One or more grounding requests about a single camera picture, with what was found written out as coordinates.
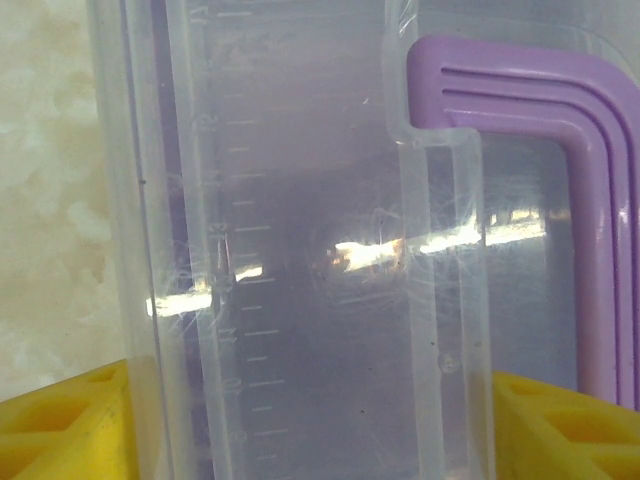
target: yellow plastic base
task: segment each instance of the yellow plastic base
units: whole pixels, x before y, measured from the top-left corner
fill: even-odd
[[[494,375],[499,480],[640,480],[640,414]]]
[[[125,361],[0,404],[0,480],[137,478]]]

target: transparent plastic container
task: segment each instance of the transparent plastic container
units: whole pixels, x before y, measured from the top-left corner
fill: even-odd
[[[433,34],[635,79],[635,0],[89,4],[143,478],[489,480],[492,368],[635,405],[637,339],[579,320],[576,162],[415,128],[407,88]],[[632,258],[595,302],[616,326]]]

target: purple handle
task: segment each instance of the purple handle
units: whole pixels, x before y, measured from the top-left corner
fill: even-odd
[[[629,169],[635,158],[631,126],[640,126],[640,118],[620,110],[637,105],[640,91],[595,57],[445,37],[413,46],[408,82],[417,128],[471,127],[549,138],[564,147],[576,243],[580,387],[637,407],[638,272]]]

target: purple plastic handle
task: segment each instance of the purple plastic handle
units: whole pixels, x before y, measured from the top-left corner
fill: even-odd
[[[407,67],[415,127],[530,135],[565,148],[576,246],[580,388],[637,408],[633,259],[638,244],[632,244],[638,241],[632,235],[637,169],[631,132],[640,127],[633,109],[640,90],[597,57],[461,38],[419,40]]]

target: white textured surface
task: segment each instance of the white textured surface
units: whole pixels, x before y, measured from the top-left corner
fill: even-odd
[[[84,0],[0,0],[0,400],[121,358]]]

